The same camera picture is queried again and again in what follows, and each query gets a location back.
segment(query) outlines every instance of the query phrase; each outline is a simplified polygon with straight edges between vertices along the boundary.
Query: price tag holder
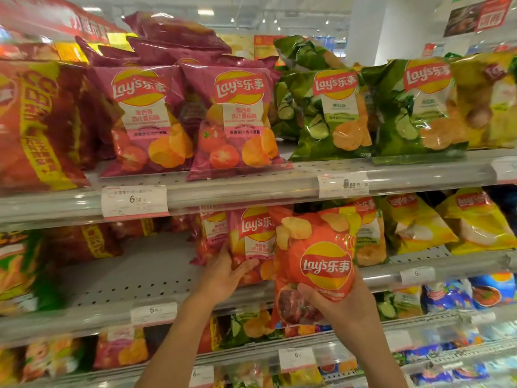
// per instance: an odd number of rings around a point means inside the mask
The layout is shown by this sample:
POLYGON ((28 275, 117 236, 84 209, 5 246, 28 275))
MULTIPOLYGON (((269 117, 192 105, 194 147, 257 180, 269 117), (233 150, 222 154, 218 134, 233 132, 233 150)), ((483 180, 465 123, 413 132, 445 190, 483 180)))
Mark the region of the price tag holder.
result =
POLYGON ((300 347, 297 349, 278 350, 280 358, 280 369, 282 373, 294 372, 295 370, 305 369, 316 366, 316 359, 312 347, 300 347))
POLYGON ((416 285, 436 279, 434 267, 417 267, 400 271, 403 285, 416 285))
POLYGON ((517 183, 517 156, 496 158, 491 162, 497 183, 517 183))
POLYGON ((151 326, 172 323, 178 314, 178 303, 169 302, 150 306, 139 306, 131 310, 131 325, 151 326))
POLYGON ((370 182, 365 172, 333 173, 318 176, 320 199, 367 195, 370 182))
POLYGON ((212 388, 214 385, 213 366, 194 366, 190 376, 189 388, 212 388))
POLYGON ((496 320, 494 312, 476 313, 471 317, 472 324, 490 324, 496 320))
POLYGON ((386 340, 391 352, 408 350, 413 348, 413 341, 410 333, 406 330, 386 331, 386 340))
POLYGON ((109 220, 169 215, 165 185, 107 186, 100 203, 102 215, 109 220))

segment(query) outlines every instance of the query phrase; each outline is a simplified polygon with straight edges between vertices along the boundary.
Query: forearm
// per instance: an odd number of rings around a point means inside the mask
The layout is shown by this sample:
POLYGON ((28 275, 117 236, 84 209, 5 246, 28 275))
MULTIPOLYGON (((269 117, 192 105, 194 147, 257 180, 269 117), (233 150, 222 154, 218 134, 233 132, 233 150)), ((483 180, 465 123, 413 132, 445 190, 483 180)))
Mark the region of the forearm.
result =
POLYGON ((197 294, 180 306, 174 324, 135 388, 188 388, 201 335, 213 307, 197 294))
POLYGON ((387 343, 358 358, 370 388, 407 388, 404 373, 391 355, 387 343))

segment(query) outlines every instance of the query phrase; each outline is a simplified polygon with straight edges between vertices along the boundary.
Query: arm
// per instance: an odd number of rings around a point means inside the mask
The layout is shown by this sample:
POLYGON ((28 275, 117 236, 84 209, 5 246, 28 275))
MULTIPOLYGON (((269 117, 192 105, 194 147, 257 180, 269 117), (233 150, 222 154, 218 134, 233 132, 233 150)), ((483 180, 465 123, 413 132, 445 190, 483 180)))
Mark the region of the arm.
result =
POLYGON ((391 355, 373 294, 355 267, 355 281, 346 298, 333 303, 301 283, 298 291, 317 307, 339 341, 356 357, 370 388, 407 388, 404 373, 391 355))
POLYGON ((188 388, 203 329, 216 304, 233 294, 239 280, 257 266, 251 259, 232 271, 223 245, 219 257, 205 268, 196 290, 180 306, 178 316, 135 388, 188 388))

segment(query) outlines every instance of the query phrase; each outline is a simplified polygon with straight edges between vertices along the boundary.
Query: green chip bag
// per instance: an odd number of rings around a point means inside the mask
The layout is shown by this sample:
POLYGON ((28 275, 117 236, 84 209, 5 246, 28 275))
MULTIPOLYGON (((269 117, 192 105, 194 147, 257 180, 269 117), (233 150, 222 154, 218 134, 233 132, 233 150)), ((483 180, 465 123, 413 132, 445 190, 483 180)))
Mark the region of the green chip bag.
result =
POLYGON ((274 43, 278 54, 290 69, 318 71, 346 68, 332 51, 301 35, 279 38, 274 43))
POLYGON ((41 267, 41 243, 37 230, 0 233, 0 315, 63 307, 41 267))
POLYGON ((251 342, 283 338, 283 330, 269 328, 268 310, 237 313, 231 316, 230 328, 221 342, 222 349, 232 349, 251 342))
POLYGON ((361 75, 351 69, 296 72, 285 81, 304 114, 298 149, 290 160, 371 156, 361 75))
POLYGON ((390 157, 375 158, 376 163, 449 161, 464 155, 468 137, 457 108, 456 82, 443 58, 392 60, 382 71, 369 69, 363 75, 375 86, 382 116, 375 155, 390 157))
POLYGON ((285 82, 276 85, 274 104, 276 111, 271 123, 271 130, 276 137, 298 141, 301 124, 303 124, 302 116, 285 82))

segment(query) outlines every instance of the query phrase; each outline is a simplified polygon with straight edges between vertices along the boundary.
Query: human hand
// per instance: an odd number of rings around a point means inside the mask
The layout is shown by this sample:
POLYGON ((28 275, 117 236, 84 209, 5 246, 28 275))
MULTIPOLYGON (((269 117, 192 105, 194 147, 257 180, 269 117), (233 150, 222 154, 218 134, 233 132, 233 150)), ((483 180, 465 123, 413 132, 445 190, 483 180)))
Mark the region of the human hand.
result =
POLYGON ((233 271, 232 258, 225 242, 219 256, 208 261, 194 293, 200 295, 200 299, 207 301, 213 308, 226 301, 234 293, 242 277, 259 262, 258 259, 246 260, 233 271))
POLYGON ((354 267, 355 280, 345 299, 334 303, 304 283, 298 291, 325 316, 340 342, 361 361, 389 346, 380 323, 375 297, 354 267))

